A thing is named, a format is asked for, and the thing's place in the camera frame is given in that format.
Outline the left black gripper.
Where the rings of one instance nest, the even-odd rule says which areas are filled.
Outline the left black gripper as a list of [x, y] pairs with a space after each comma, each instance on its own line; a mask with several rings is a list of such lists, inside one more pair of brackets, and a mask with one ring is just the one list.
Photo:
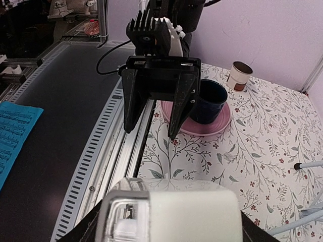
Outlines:
[[186, 105], [198, 96], [200, 71], [199, 58], [130, 56], [121, 71], [126, 133], [134, 130], [149, 99], [173, 101], [168, 135], [174, 140]]

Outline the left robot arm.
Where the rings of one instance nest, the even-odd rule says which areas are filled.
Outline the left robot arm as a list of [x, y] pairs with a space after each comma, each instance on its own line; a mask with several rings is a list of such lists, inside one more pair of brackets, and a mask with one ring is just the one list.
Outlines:
[[189, 56], [204, 1], [149, 1], [130, 20], [126, 35], [135, 46], [119, 70], [124, 93], [124, 130], [134, 130], [149, 100], [173, 104], [168, 136], [174, 139], [197, 104], [201, 61]]

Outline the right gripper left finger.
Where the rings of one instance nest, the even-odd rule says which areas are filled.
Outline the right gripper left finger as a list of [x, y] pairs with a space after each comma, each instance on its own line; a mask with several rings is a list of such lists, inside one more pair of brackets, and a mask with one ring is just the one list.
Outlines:
[[95, 234], [102, 201], [58, 242], [95, 242]]

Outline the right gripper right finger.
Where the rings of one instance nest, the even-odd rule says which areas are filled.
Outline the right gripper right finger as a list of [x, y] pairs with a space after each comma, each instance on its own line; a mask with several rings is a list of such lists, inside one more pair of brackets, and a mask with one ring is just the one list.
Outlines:
[[241, 217], [243, 242], [278, 242], [276, 238], [255, 225], [242, 211]]

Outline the white wedge block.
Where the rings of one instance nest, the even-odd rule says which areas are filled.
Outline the white wedge block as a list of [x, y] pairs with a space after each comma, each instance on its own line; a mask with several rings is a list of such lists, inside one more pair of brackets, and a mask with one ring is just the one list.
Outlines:
[[242, 241], [236, 195], [205, 180], [123, 178], [102, 200], [96, 241]]

